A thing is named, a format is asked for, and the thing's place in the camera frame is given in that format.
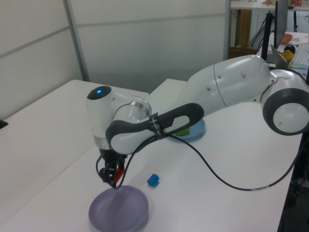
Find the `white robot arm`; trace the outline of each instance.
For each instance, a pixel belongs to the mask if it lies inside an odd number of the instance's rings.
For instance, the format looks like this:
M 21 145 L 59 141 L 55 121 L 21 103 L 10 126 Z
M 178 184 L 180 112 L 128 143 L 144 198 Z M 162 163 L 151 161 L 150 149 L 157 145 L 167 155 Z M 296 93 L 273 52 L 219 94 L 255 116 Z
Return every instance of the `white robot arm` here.
M 106 182 L 115 186 L 116 167 L 123 168 L 126 155 L 145 140 L 147 145 L 165 138 L 166 134 L 241 102 L 260 103 L 266 123 L 279 134 L 309 130 L 309 87 L 305 80 L 291 71 L 270 71 L 264 60 L 254 55 L 226 60 L 197 72 L 178 99 L 155 114 L 142 98 L 122 96 L 110 87 L 92 90 L 87 97 L 88 115 L 101 158 L 108 166 L 99 174 L 112 172 Z

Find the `blue dish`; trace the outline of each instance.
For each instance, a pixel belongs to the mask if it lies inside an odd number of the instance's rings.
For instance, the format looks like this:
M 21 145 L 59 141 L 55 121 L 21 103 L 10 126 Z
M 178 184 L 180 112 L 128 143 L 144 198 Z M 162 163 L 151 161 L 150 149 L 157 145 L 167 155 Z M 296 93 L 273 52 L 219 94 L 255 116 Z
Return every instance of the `blue dish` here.
M 102 232 L 133 232 L 148 218 L 146 195 L 132 186 L 110 188 L 99 194 L 89 207 L 89 220 Z
M 202 138 L 206 133 L 206 127 L 205 127 L 205 121 L 201 119 L 198 123 L 194 124 L 190 127 L 190 133 L 186 134 L 184 136 L 177 136 L 176 134 L 173 134 L 174 136 L 183 139 L 183 140 L 198 140 Z

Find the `purple plate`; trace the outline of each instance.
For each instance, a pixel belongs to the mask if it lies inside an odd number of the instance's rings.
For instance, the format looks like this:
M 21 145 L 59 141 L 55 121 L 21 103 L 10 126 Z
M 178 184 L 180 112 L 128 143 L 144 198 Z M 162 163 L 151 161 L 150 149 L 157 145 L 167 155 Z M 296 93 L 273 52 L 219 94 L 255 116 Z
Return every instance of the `purple plate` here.
M 193 140 L 201 139 L 206 134 L 205 121 L 201 119 L 199 122 L 190 127 L 190 133 L 184 136 L 174 136 L 192 142 Z
M 92 225 L 102 232 L 133 232 L 147 219 L 148 200 L 132 186 L 110 188 L 93 200 L 88 216 Z

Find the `keyboard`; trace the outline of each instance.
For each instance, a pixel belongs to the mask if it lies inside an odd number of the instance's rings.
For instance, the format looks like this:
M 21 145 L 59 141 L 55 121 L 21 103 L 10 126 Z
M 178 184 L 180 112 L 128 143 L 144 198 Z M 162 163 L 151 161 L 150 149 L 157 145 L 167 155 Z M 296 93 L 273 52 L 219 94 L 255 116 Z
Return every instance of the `keyboard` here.
M 301 43 L 296 47 L 296 52 L 291 60 L 291 68 L 308 69 L 309 67 L 309 43 Z

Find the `monitor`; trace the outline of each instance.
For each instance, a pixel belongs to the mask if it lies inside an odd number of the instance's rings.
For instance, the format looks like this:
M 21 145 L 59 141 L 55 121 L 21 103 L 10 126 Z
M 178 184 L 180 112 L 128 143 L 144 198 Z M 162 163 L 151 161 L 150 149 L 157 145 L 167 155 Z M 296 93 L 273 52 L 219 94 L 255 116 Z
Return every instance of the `monitor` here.
M 277 0 L 275 10 L 274 47 L 278 49 L 286 32 L 289 0 Z

